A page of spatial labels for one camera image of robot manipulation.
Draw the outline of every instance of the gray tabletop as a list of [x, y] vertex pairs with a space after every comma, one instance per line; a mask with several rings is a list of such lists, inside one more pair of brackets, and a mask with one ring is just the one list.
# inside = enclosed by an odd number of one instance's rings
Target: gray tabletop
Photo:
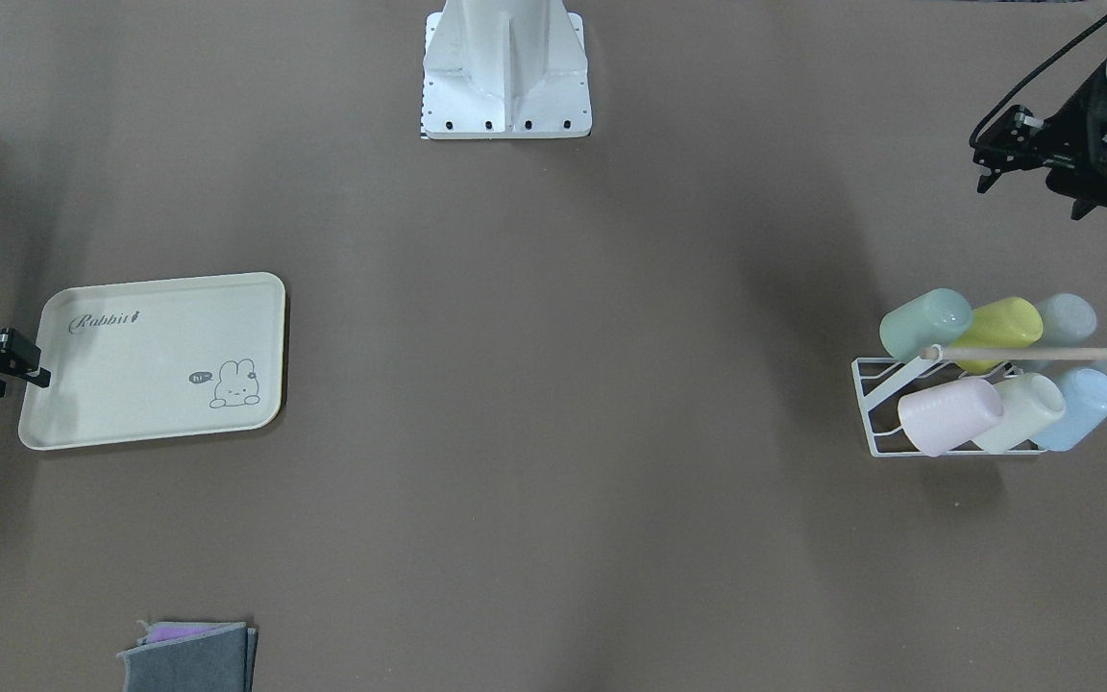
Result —
[[0, 327], [290, 295], [256, 433], [35, 453], [0, 400], [0, 691], [163, 618], [258, 626], [259, 691], [1107, 689], [1107, 424], [873, 459], [848, 379], [935, 286], [1107, 345], [1107, 210], [965, 145], [1107, 3], [576, 0], [596, 130], [528, 143], [417, 137], [438, 9], [0, 0]]

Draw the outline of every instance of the yellow cup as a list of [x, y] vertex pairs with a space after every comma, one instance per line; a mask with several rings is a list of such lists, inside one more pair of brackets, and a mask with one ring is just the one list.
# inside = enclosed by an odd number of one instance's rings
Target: yellow cup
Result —
[[[972, 328], [963, 332], [951, 347], [966, 349], [1023, 349], [1031, 347], [1045, 332], [1045, 321], [1036, 306], [1023, 298], [1002, 298], [972, 311]], [[1002, 361], [956, 361], [972, 374], [992, 371]]]

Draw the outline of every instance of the pink cup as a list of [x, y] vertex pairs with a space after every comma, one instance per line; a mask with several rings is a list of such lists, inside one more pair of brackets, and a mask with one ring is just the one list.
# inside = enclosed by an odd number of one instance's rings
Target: pink cup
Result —
[[928, 456], [949, 452], [1002, 422], [1002, 395], [979, 376], [915, 391], [899, 401], [899, 423]]

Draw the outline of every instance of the gray towel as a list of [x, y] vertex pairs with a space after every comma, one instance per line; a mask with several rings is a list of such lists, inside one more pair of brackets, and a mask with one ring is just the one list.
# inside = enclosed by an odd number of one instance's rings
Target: gray towel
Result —
[[[258, 634], [246, 622], [190, 622], [193, 634], [118, 653], [126, 662], [123, 692], [250, 692]], [[157, 622], [175, 630], [183, 622]]]

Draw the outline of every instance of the white tray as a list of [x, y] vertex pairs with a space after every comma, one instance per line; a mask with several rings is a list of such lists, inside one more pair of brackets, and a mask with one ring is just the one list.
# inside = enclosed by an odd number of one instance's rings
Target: white tray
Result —
[[45, 302], [19, 441], [33, 450], [231, 433], [280, 411], [284, 283], [266, 272], [68, 288]]

